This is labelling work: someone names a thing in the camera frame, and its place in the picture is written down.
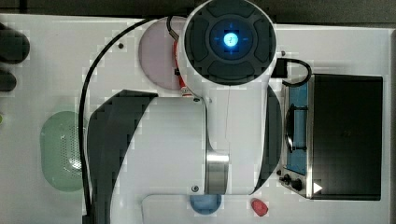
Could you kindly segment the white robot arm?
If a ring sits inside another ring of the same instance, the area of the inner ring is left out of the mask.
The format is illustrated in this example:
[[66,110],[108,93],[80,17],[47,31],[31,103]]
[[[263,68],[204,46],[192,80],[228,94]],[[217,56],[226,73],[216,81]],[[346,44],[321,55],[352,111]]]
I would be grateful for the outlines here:
[[151,195],[250,195],[276,169],[268,16],[249,0],[207,0],[179,34],[177,65],[188,97],[124,90],[92,113],[84,224],[143,224]]

